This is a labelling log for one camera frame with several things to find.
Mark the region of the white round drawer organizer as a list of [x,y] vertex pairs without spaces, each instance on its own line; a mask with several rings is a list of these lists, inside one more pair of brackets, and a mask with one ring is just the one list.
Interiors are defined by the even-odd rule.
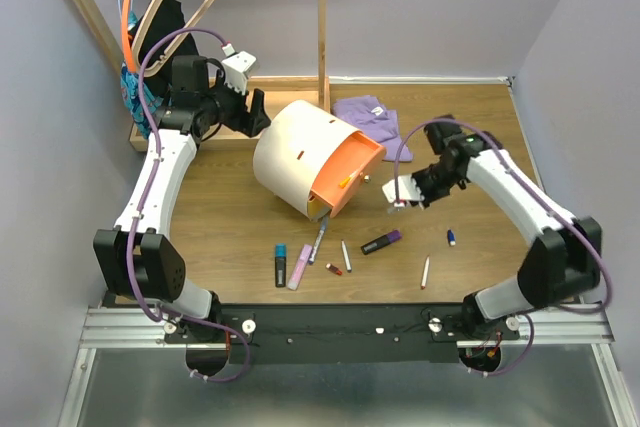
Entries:
[[336,148],[356,131],[321,108],[296,100],[261,133],[253,156],[254,176],[308,218],[307,201],[316,176]]

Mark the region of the small blue white cap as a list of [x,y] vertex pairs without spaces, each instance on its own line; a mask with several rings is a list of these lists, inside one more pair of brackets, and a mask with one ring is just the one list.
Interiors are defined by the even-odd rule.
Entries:
[[456,245],[455,235],[454,235],[452,230],[448,230],[447,231],[447,241],[448,241],[448,244],[450,246],[455,246]]

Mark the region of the purple black highlighter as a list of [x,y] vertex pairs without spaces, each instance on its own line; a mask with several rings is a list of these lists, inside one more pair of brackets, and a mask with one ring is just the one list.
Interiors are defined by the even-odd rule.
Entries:
[[363,244],[360,249],[364,255],[369,255],[384,247],[387,247],[402,239],[402,234],[398,230],[392,230],[374,240]]

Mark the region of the salmon pink drawer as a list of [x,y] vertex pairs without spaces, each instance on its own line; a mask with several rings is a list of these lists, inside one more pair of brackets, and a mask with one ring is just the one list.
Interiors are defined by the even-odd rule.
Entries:
[[[371,174],[386,154],[384,146],[356,131],[349,135],[330,155],[316,179],[309,198],[318,197],[331,207],[330,218],[334,218],[355,195],[364,177]],[[353,171],[361,171],[362,177],[347,189],[338,184]]]

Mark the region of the yellow capped white marker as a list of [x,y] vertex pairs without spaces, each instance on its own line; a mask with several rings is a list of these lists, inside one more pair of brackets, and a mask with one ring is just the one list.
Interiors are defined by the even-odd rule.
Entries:
[[361,171],[353,171],[350,175],[344,178],[338,186],[340,189],[347,189],[352,183],[357,182],[361,177]]

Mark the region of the blue black highlighter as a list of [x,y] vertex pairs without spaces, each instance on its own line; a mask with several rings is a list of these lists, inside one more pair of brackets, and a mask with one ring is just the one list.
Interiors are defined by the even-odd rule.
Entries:
[[283,243],[275,245],[274,249],[274,268],[275,268],[275,287],[283,288],[286,285],[286,267],[287,267],[287,247]]

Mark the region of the pink highlighter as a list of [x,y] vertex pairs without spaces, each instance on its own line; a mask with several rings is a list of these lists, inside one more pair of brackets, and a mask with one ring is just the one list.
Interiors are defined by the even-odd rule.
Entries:
[[313,247],[309,244],[304,244],[298,259],[296,261],[293,272],[289,278],[287,283],[287,288],[289,290],[295,291],[298,289],[302,276],[304,275],[306,266],[309,263],[309,259],[311,257]]

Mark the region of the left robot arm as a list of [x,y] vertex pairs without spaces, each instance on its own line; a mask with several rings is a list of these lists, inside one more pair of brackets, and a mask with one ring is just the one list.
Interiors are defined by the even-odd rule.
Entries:
[[114,226],[98,230],[93,240],[109,292],[139,302],[155,319],[181,316],[201,342],[221,332],[219,300],[188,279],[169,240],[170,222],[186,171],[211,128],[253,138],[270,125],[263,91],[248,88],[256,64],[246,51],[223,60],[174,58],[174,83],[151,116],[147,154],[130,200]]

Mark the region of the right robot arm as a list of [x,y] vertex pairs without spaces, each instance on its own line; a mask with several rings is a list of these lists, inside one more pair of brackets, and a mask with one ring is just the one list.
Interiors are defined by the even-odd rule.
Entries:
[[550,199],[490,133],[466,134],[450,115],[423,131],[438,160],[412,174],[414,204],[427,208],[453,187],[473,183],[528,244],[516,274],[463,299],[459,318],[467,336],[483,338],[505,317],[555,306],[599,286],[602,229],[597,221],[578,218]]

